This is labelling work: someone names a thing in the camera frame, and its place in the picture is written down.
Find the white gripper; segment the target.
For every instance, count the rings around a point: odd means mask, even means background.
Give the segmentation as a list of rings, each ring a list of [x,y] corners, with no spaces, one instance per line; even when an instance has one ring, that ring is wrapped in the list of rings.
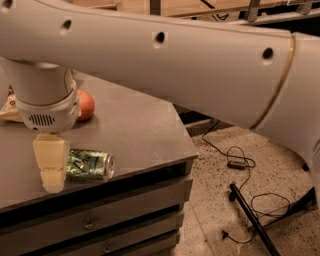
[[[75,81],[71,83],[69,95],[57,103],[37,106],[16,99],[16,106],[24,124],[41,133],[68,131],[81,114]],[[39,134],[33,141],[33,149],[43,188],[48,193],[62,192],[66,179],[69,142],[55,134]]]

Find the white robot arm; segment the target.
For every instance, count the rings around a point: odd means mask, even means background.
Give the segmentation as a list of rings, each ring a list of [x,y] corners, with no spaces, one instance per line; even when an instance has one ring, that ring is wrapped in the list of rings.
[[[302,33],[0,0],[0,60],[25,125],[61,133],[73,71],[247,128],[296,152],[320,182],[320,39]]]

